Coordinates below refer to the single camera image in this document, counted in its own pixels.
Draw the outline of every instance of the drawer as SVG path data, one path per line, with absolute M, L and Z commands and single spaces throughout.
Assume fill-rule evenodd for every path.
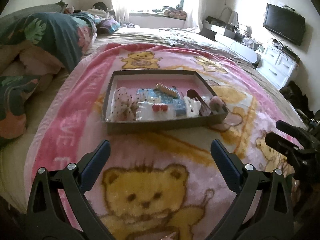
M 276 68 L 288 76 L 291 75 L 295 66 L 296 66 L 296 63 L 294 61 L 292 61 L 291 59 L 288 59 L 283 55 L 280 55 L 276 64 Z
M 276 51 L 271 47 L 267 47 L 263 58 L 267 60 L 269 63 L 271 63 L 272 65 L 275 65 L 279 56 L 280 56 L 280 53 L 278 51 Z
M 287 75 L 283 74 L 266 61 L 263 61 L 257 70 L 278 89 L 284 87 L 289 79 Z

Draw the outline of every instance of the beige bedspread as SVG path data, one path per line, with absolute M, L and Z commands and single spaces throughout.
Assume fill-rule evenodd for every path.
M 184 38 L 187 37 L 186 40 L 179 40 L 179 35 Z M 294 126 L 304 126 L 279 91 L 254 70 L 251 64 L 237 58 L 228 48 L 203 36 L 187 31 L 176 31 L 174 39 L 169 39 L 168 36 L 170 36 L 170 34 L 166 30 L 121 28 L 112 35 L 98 36 L 85 56 L 90 55 L 98 47 L 107 43 L 152 43 L 164 46 L 174 45 L 176 47 L 191 46 L 190 48 L 220 53 L 236 61 L 239 67 L 244 69 L 264 88 L 283 114 L 287 116 L 290 124 Z M 27 132 L 0 150 L 0 195 L 21 212 L 26 212 L 27 210 L 27 200 L 25 199 L 23 183 L 26 154 L 43 116 L 67 77 L 67 71 L 62 69 L 46 91 L 34 95 L 28 100 L 26 104 L 28 120 Z

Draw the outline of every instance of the cardboard tray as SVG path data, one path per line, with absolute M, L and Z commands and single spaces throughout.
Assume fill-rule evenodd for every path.
M 223 110 L 218 114 L 211 114 L 209 116 L 180 118 L 165 121 L 106 121 L 106 117 L 109 117 L 111 112 L 111 105 L 115 90 L 117 90 L 119 87 L 126 87 L 129 92 L 135 95 L 138 89 L 154 88 L 159 82 L 168 87 L 176 86 L 178 91 L 182 92 L 183 95 L 186 95 L 187 90 L 189 89 L 195 89 L 200 96 L 217 95 L 196 71 L 161 69 L 114 71 L 109 81 L 102 108 L 102 119 L 104 122 L 106 122 L 107 133 L 126 134 L 208 126 L 222 123 L 228 114 L 228 109 L 223 106 Z

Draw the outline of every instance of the cartoon bear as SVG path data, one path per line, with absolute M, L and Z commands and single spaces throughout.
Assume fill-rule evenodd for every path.
M 201 56 L 194 56 L 194 58 L 197 60 L 195 61 L 198 65 L 201 65 L 205 71 L 209 72 L 220 72 L 224 74 L 228 74 L 228 72 L 222 67 L 221 63 L 212 61 L 211 59 L 208 59 L 206 57 Z
M 206 191 L 200 206 L 182 207 L 188 175 L 180 164 L 171 164 L 164 170 L 146 166 L 106 170 L 103 185 L 109 214 L 101 221 L 117 240 L 172 228 L 179 239 L 192 240 L 191 226 L 203 218 L 214 191 Z
M 123 58 L 121 61 L 126 62 L 123 69 L 133 68 L 160 68 L 158 61 L 162 58 L 154 58 L 155 54 L 151 51 L 137 52 L 128 54 L 128 58 Z
M 257 148 L 263 153 L 268 161 L 265 167 L 265 171 L 273 172 L 274 169 L 279 168 L 282 170 L 282 172 L 284 172 L 285 168 L 288 165 L 286 162 L 286 157 L 266 145 L 265 137 L 266 134 L 256 139 Z

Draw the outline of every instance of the black tv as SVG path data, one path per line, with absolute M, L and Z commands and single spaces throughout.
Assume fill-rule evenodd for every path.
M 267 4 L 263 27 L 300 46 L 305 33 L 306 19 L 291 10 Z

